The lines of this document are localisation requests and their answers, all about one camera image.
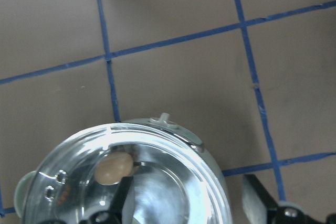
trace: screw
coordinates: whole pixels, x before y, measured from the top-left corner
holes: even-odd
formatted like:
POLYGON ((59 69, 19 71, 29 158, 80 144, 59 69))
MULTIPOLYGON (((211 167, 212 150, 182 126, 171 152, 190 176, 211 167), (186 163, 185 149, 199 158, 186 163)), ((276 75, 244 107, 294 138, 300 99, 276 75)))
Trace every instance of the screw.
POLYGON ((296 218, 298 216, 298 211, 294 208, 285 208, 285 211, 284 211, 285 215, 287 217, 291 217, 291 218, 296 218))

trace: silver pot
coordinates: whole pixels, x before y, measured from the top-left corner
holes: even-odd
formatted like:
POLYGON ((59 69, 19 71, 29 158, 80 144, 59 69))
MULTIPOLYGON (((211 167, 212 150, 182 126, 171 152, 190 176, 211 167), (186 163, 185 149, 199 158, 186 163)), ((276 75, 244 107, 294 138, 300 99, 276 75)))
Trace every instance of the silver pot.
POLYGON ((22 223, 110 223, 127 176, 122 223, 232 224, 221 170, 202 141, 168 116, 99 125, 65 140, 19 182, 22 223))

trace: beige surface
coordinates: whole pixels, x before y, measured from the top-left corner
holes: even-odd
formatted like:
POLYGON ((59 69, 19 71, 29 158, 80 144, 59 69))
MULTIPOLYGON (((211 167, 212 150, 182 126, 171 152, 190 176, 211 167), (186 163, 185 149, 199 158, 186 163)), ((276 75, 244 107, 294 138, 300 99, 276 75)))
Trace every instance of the beige surface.
MULTIPOLYGON (((241 0, 246 19, 334 0, 241 0)), ((103 54, 96 0, 0 0, 0 79, 103 54)), ((111 51, 238 21, 234 0, 102 0, 111 51)), ((279 158, 335 152, 336 9, 248 28, 279 158)), ((221 169, 270 161, 239 30, 112 61, 122 120, 168 112, 221 169)), ((0 183, 18 180, 71 134, 113 122, 104 60, 0 86, 0 183)), ((336 159, 281 169, 289 200, 335 211, 336 159)), ((277 198, 272 170, 256 173, 277 198)), ((227 178, 235 224, 241 176, 227 178)), ((15 214, 1 220, 18 224, 15 214)))

